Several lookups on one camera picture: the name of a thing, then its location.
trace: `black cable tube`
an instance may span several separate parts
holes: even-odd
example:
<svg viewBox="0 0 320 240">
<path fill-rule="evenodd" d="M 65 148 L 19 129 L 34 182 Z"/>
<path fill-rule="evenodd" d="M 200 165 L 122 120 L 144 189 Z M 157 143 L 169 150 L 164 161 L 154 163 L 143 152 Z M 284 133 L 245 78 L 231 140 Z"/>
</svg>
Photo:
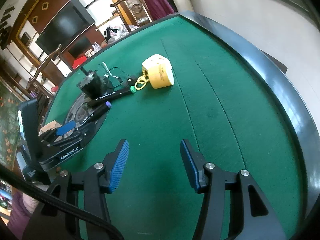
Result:
<svg viewBox="0 0 320 240">
<path fill-rule="evenodd" d="M 110 94 L 104 95 L 102 97 L 99 97 L 97 99 L 91 100 L 87 103 L 87 106 L 89 107 L 95 107 L 101 104 L 104 104 L 107 101 L 112 101 L 114 99 L 123 97 L 125 95 L 131 95 L 134 94 L 136 92 L 136 89 L 134 88 L 134 86 L 127 86 L 125 88 L 119 89 L 115 92 L 112 92 Z"/>
<path fill-rule="evenodd" d="M 122 236 L 120 231 L 113 225 L 106 222 L 105 220 L 46 193 L 45 191 L 34 186 L 33 184 L 28 183 L 25 180 L 19 178 L 17 175 L 15 175 L 12 171 L 9 171 L 3 165 L 0 165 L 0 178 L 9 183 L 12 187 L 15 187 L 16 189 L 22 191 L 23 193 L 29 195 L 30 197 L 42 203 L 49 204 L 62 212 L 65 212 L 83 221 L 91 223 L 97 227 L 105 229 L 110 235 L 111 239 L 124 240 L 124 237 Z"/>
</svg>

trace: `metal plate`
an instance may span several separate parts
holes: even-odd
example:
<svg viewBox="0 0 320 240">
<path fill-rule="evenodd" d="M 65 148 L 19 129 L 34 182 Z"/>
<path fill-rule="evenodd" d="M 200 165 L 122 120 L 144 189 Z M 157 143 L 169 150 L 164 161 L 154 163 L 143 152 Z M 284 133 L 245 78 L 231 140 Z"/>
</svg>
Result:
<svg viewBox="0 0 320 240">
<path fill-rule="evenodd" d="M 74 120 L 76 122 L 76 127 L 77 128 L 86 117 L 90 116 L 91 114 L 94 113 L 95 109 L 98 108 L 94 107 L 88 107 L 87 106 L 87 102 L 89 102 L 91 99 L 85 94 L 82 93 L 77 99 L 76 101 L 73 103 L 73 105 L 71 106 L 67 117 L 65 119 L 65 121 L 63 122 L 63 124 L 66 124 L 67 122 L 70 122 L 71 120 Z M 95 134 L 97 133 L 97 131 L 100 129 L 101 125 L 103 124 L 106 116 L 107 116 L 108 112 L 106 112 L 102 117 L 100 117 L 96 122 L 96 131 Z M 69 137 L 74 129 L 70 130 L 68 133 L 64 134 L 63 137 L 67 138 Z"/>
</svg>

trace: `purple cap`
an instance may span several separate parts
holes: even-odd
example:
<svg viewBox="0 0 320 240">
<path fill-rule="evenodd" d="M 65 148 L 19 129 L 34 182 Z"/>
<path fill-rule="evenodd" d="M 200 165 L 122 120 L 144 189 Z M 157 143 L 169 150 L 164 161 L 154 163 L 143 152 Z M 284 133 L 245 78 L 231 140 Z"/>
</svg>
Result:
<svg viewBox="0 0 320 240">
<path fill-rule="evenodd" d="M 109 108 L 112 107 L 112 105 L 111 105 L 111 103 L 109 101 L 106 102 L 106 106 L 109 107 Z"/>
</svg>

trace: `white wall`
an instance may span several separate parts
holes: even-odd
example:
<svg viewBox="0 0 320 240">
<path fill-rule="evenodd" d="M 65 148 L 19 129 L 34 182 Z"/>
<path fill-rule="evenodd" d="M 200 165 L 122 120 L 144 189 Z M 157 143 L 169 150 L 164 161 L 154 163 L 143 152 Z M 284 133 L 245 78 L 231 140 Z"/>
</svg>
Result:
<svg viewBox="0 0 320 240">
<path fill-rule="evenodd" d="M 213 19 L 288 68 L 286 76 L 320 131 L 320 32 L 304 14 L 279 0 L 191 0 Z"/>
</svg>

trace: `green felt table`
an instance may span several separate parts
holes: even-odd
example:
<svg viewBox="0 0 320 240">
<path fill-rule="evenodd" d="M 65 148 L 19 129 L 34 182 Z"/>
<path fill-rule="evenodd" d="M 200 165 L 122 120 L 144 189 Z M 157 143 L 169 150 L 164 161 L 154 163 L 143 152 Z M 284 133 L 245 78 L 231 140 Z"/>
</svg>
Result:
<svg viewBox="0 0 320 240">
<path fill-rule="evenodd" d="M 190 187 L 181 160 L 180 141 L 187 138 L 220 168 L 247 169 L 292 236 L 301 219 L 303 181 L 288 124 L 261 81 L 220 41 L 173 17 L 121 40 L 84 68 L 103 75 L 104 61 L 139 76 L 141 63 L 153 54 L 170 60 L 175 84 L 157 90 L 147 84 L 115 100 L 90 144 L 62 168 L 83 171 L 127 139 L 130 153 L 120 186 L 106 196 L 112 224 L 130 240 L 192 239 L 203 195 Z M 64 121 L 83 78 L 78 70 L 65 80 L 46 123 Z M 224 237 L 228 215 L 226 207 Z"/>
</svg>

